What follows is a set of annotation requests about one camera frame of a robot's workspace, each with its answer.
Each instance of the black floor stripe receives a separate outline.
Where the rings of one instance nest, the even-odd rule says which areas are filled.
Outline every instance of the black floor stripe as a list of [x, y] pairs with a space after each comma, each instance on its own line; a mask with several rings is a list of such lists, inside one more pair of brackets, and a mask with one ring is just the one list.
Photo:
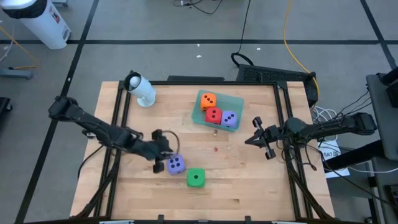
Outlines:
[[[0, 40], [0, 44], [10, 44], [11, 40]], [[17, 40], [20, 44], [43, 44], [41, 40]], [[67, 44], [79, 44], [79, 40], [68, 40]]]
[[362, 4], [363, 9], [365, 10], [365, 13], [366, 13], [368, 19], [369, 19], [369, 22], [372, 25], [373, 31], [376, 34], [377, 39], [380, 41], [381, 48], [383, 49], [384, 55], [386, 56], [391, 69], [396, 68], [397, 67], [396, 61], [394, 60], [393, 56], [391, 55], [390, 50], [388, 49], [386, 41], [384, 40], [383, 35], [381, 34], [380, 29], [377, 26], [376, 21], [374, 20], [374, 17], [372, 15], [372, 12], [371, 12], [366, 0], [361, 0], [361, 4]]
[[386, 44], [398, 44], [398, 40], [385, 40]]
[[[43, 44], [41, 40], [17, 40], [20, 44]], [[84, 44], [114, 45], [150, 45], [150, 44], [239, 44], [239, 39], [176, 39], [176, 40], [85, 40]], [[379, 40], [288, 40], [288, 44], [303, 45], [374, 45]], [[0, 40], [0, 44], [9, 44], [10, 40]], [[67, 44], [79, 44], [80, 40], [68, 40]], [[284, 44], [283, 40], [243, 40], [244, 44]]]
[[[68, 72], [67, 78], [65, 80], [65, 84], [62, 88], [61, 95], [63, 95], [63, 96], [65, 96], [68, 93], [70, 83], [73, 78], [73, 74], [75, 73], [76, 66], [78, 64], [78, 61], [79, 61], [79, 58], [81, 55], [81, 51], [84, 46], [84, 41], [87, 38], [87, 34], [90, 29], [90, 25], [91, 25], [91, 22], [93, 20], [93, 17], [94, 17], [94, 14], [95, 14], [95, 11], [96, 11], [96, 8], [98, 5], [98, 1], [99, 0], [93, 1], [93, 5], [91, 6], [90, 13], [88, 14], [86, 25], [85, 25], [85, 28], [83, 29], [83, 34], [81, 35], [79, 45], [76, 49], [75, 56], [73, 57], [72, 64], [70, 65], [69, 72]], [[37, 182], [39, 181], [40, 173], [44, 166], [45, 158], [47, 157], [47, 154], [49, 152], [51, 142], [52, 142], [52, 139], [53, 139], [53, 136], [55, 133], [55, 129], [57, 128], [57, 124], [58, 124], [57, 121], [51, 121], [51, 123], [50, 123], [50, 127], [49, 127], [49, 130], [47, 131], [47, 135], [45, 137], [42, 149], [40, 151], [39, 158], [37, 159], [35, 168], [33, 170], [32, 177], [30, 178], [27, 190], [24, 195], [24, 199], [22, 200], [21, 207], [19, 208], [17, 218], [15, 220], [16, 224], [23, 223], [25, 220], [27, 211], [29, 209], [30, 202], [32, 200], [33, 194], [36, 189]]]

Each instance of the green tray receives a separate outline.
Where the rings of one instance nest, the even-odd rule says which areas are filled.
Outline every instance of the green tray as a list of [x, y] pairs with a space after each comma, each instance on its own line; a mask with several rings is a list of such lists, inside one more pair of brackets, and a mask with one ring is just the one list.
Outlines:
[[[228, 128], [226, 126], [222, 126], [219, 124], [213, 124], [205, 121], [205, 115], [206, 112], [202, 111], [200, 109], [200, 100], [201, 96], [204, 93], [214, 93], [217, 97], [217, 104], [216, 107], [220, 108], [222, 111], [234, 111], [236, 115], [238, 116], [238, 123], [236, 125], [236, 128]], [[222, 129], [225, 131], [231, 131], [235, 132], [236, 130], [239, 129], [239, 125], [241, 123], [241, 117], [242, 117], [242, 112], [243, 112], [243, 103], [244, 100], [240, 97], [235, 97], [235, 96], [228, 96], [224, 95], [221, 93], [215, 93], [213, 91], [208, 91], [208, 90], [199, 90], [198, 96], [197, 96], [197, 101], [195, 103], [195, 107], [192, 112], [192, 120], [196, 124], [202, 124], [208, 127], [216, 128], [216, 129]]]

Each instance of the red die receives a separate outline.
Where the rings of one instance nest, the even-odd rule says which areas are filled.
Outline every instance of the red die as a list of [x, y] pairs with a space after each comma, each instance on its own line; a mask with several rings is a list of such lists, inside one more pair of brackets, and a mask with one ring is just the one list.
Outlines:
[[221, 117], [223, 116], [223, 111], [219, 108], [207, 108], [205, 121], [214, 124], [221, 124]]

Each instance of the concrete floor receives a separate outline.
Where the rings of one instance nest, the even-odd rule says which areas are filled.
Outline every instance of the concrete floor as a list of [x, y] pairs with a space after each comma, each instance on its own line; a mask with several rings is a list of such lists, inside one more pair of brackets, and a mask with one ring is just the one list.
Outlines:
[[[201, 7], [211, 10], [218, 1], [204, 0]], [[60, 8], [73, 31], [72, 40], [80, 39], [94, 2], [96, 0], [69, 0], [69, 8]], [[398, 30], [395, 29], [398, 17], [393, 16], [398, 2], [367, 0], [367, 3], [383, 38], [398, 40]], [[173, 7], [172, 0], [99, 0], [87, 35], [88, 44], [81, 52], [68, 95], [92, 113], [101, 82], [122, 80], [130, 70], [138, 71], [150, 80], [166, 80], [169, 75], [235, 80], [238, 69], [229, 56], [239, 45], [222, 42], [240, 39], [247, 4], [248, 0], [224, 1], [218, 11], [209, 16], [194, 8]], [[282, 40], [286, 7], [287, 0], [252, 0], [244, 38]], [[11, 30], [14, 23], [17, 40], [37, 39], [19, 21], [13, 21], [3, 12], [0, 12], [0, 20], [0, 26], [6, 30]], [[321, 89], [318, 105], [322, 107], [339, 111], [365, 93], [366, 75], [391, 69], [380, 44], [385, 42], [380, 42], [380, 37], [376, 36], [360, 0], [294, 1], [287, 38], [330, 40], [329, 44], [322, 45], [315, 42], [290, 45], [297, 58], [308, 69], [316, 71]], [[0, 34], [0, 40], [6, 39]], [[221, 40], [221, 43], [201, 44], [201, 39]], [[153, 41], [93, 44], [93, 40]], [[179, 44], [167, 40], [192, 41]], [[333, 40], [354, 41], [332, 44], [336, 43]], [[355, 40], [377, 42], [366, 44]], [[255, 65], [301, 71], [281, 41], [279, 44], [262, 43], [244, 44], [241, 53], [250, 57]], [[31, 80], [0, 78], [0, 96], [9, 97], [14, 103], [14, 110], [0, 132], [0, 217], [3, 223], [12, 223], [16, 218], [49, 128], [47, 109], [60, 94], [68, 72], [73, 71], [70, 65], [78, 45], [74, 42], [62, 50], [49, 50], [32, 42], [24, 47], [40, 61], [40, 67], [33, 70], [35, 77]], [[398, 58], [398, 45], [388, 45], [388, 49]], [[1, 67], [30, 64], [30, 58], [14, 46]], [[371, 107], [363, 111], [373, 113]], [[80, 131], [74, 124], [58, 124], [26, 222], [69, 216], [76, 173], [86, 145], [86, 138]], [[343, 134], [338, 143], [358, 147], [378, 138], [377, 134], [368, 137]], [[333, 196], [336, 216], [344, 220], [363, 221], [369, 216], [366, 207], [361, 209], [362, 212], [350, 210], [355, 207], [353, 205], [363, 203], [367, 201]]]

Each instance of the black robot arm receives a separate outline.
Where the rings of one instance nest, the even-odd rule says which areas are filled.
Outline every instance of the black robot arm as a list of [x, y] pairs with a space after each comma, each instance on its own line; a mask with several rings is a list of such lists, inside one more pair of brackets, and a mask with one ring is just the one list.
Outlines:
[[263, 129], [261, 124], [260, 117], [254, 118], [253, 125], [257, 130], [254, 132], [254, 136], [244, 143], [260, 148], [265, 147], [267, 159], [275, 157], [275, 152], [269, 144], [278, 140], [290, 139], [291, 142], [305, 144], [311, 139], [319, 139], [343, 133], [371, 135], [377, 129], [373, 117], [367, 113], [342, 116], [319, 124], [305, 124], [304, 121], [298, 118], [289, 118], [284, 126], [279, 128], [273, 125]]
[[54, 104], [49, 109], [49, 115], [51, 119], [57, 121], [78, 124], [88, 132], [95, 134], [99, 143], [106, 147], [137, 154], [149, 161], [155, 160], [155, 173], [164, 170], [161, 161], [173, 153], [169, 147], [169, 141], [162, 135], [162, 130], [158, 129], [152, 133], [152, 141], [143, 141], [142, 133], [105, 123], [85, 112], [78, 106], [77, 101], [70, 97], [56, 97]]

